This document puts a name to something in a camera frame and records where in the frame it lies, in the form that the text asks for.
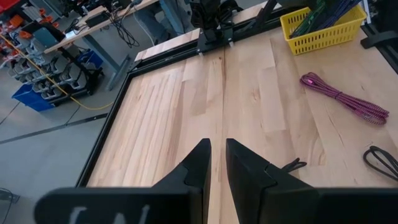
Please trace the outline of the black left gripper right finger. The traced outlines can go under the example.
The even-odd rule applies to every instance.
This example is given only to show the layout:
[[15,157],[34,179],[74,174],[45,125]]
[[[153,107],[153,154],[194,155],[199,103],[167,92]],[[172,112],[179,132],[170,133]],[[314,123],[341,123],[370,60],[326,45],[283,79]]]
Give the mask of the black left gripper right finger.
[[312,223],[315,188],[231,138],[226,140],[226,165],[240,224]]

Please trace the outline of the blue storage bin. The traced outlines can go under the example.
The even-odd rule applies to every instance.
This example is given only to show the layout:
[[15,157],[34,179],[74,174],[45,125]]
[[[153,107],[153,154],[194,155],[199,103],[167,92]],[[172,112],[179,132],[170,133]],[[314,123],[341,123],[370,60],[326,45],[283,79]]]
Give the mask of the blue storage bin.
[[86,68],[91,69],[99,69],[103,64],[103,60],[91,49],[81,51],[78,56],[78,61]]
[[53,104],[50,104],[48,101],[43,99],[39,93],[36,93],[32,89],[32,85],[23,84],[12,95],[12,98],[37,112],[54,108]]

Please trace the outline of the black power brick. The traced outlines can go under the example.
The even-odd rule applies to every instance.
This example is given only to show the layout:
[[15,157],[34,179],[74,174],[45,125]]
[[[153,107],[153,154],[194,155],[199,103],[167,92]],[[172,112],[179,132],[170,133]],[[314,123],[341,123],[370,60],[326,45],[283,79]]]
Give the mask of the black power brick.
[[103,11],[95,16],[89,17],[85,23],[88,27],[94,27],[104,21],[107,21],[109,19],[109,13],[106,11]]

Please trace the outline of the storage shelf rack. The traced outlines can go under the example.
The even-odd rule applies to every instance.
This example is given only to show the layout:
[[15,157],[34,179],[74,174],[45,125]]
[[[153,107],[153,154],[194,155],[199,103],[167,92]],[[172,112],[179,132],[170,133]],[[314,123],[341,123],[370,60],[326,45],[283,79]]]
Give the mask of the storage shelf rack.
[[66,35],[51,17],[26,22],[18,16],[0,21],[0,68],[32,89],[50,104],[57,104],[81,95],[92,95],[102,68],[86,68],[78,61],[81,49],[74,44],[64,50],[44,53],[46,48],[61,42]]

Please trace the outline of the red storage bin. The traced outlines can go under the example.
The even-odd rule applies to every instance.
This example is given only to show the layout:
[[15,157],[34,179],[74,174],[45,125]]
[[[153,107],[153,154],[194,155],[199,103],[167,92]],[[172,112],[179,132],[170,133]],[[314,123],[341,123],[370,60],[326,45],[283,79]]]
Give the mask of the red storage bin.
[[17,4],[20,0],[0,0],[0,13],[10,9]]

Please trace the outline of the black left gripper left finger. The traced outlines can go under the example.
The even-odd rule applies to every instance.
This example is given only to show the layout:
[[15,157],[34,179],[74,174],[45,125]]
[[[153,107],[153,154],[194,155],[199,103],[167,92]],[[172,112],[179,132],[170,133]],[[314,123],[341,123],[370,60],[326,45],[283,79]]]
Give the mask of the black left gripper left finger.
[[160,193],[152,209],[152,224],[207,224],[210,185],[211,142],[202,139],[152,186]]

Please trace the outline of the yellow plastic basket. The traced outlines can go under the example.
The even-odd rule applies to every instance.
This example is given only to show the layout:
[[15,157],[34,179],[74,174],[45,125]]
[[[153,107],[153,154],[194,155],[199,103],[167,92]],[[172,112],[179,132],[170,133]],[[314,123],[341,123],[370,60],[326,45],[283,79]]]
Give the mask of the yellow plastic basket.
[[335,23],[334,26],[311,32],[299,37],[290,38],[290,34],[302,23],[310,12],[308,7],[285,14],[280,17],[282,32],[294,55],[300,55],[318,49],[352,41],[367,14],[357,4]]

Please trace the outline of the black metal table frame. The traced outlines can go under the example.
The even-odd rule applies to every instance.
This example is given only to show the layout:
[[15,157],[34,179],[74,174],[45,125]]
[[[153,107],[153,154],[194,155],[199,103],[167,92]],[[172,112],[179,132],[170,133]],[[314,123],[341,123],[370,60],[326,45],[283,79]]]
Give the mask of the black metal table frame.
[[[272,6],[272,4],[264,2],[257,6],[253,6],[250,9],[246,9],[244,12],[239,12],[234,18],[235,23],[233,25],[226,26],[224,37],[215,42],[207,44],[205,42],[204,31],[197,29],[188,34],[184,34],[181,37],[167,41],[164,44],[158,45],[157,48],[163,47],[164,49],[158,50],[151,55],[147,50],[140,52],[135,61],[131,64],[131,70],[127,72],[127,76],[110,112],[105,114],[106,121],[84,169],[80,174],[77,186],[82,187],[89,182],[92,170],[95,168],[103,146],[106,143],[106,139],[108,138],[111,127],[116,119],[116,115],[122,105],[132,79],[202,53],[208,54],[213,50],[226,47],[228,44],[245,40],[284,25],[295,26],[297,23],[302,22],[305,15],[296,16],[295,22],[291,19],[284,22],[283,17],[291,17],[296,12],[304,14],[308,12],[307,7],[300,5],[278,6],[273,10],[271,9]],[[376,49],[381,54],[383,60],[385,60],[396,74],[398,74],[398,48],[394,47],[394,44],[398,45],[398,31],[389,30],[380,32],[377,27],[368,22],[361,26],[360,30],[366,35],[366,38],[360,41],[361,48]]]

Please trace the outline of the wooden workbench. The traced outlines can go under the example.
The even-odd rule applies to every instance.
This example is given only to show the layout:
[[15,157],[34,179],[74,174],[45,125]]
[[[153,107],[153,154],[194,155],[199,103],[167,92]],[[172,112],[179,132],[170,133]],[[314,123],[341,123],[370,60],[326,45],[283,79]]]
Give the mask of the wooden workbench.
[[[155,2],[158,2],[159,0],[142,0],[142,2],[136,6],[134,6],[132,9],[123,9],[122,11],[119,12],[119,15],[130,15],[134,14],[135,11],[143,9],[150,4],[153,4]],[[92,16],[97,16],[97,14],[100,14],[103,11],[106,11],[107,9],[103,6],[99,6],[95,8],[94,10],[90,11],[85,17],[79,18],[78,25],[86,25],[86,20],[89,19]],[[49,48],[46,48],[44,53],[50,53],[53,52],[54,50],[64,50],[63,48],[67,46],[68,44],[71,44],[72,42],[82,39],[84,43],[93,51],[95,52],[104,62],[106,62],[110,68],[113,69],[114,73],[112,77],[110,78],[106,90],[111,91],[116,83],[118,82],[119,78],[122,77],[123,74],[126,73],[128,66],[132,62],[132,58],[127,54],[124,57],[124,60],[122,62],[116,62],[108,53],[105,51],[105,49],[100,46],[100,44],[92,37],[90,34],[93,33],[94,31],[100,30],[101,28],[110,25],[111,21],[107,20],[102,23],[99,23],[93,27],[85,27],[81,31],[79,31],[78,34],[71,34],[69,37],[65,37],[61,42],[58,44],[51,46]]]

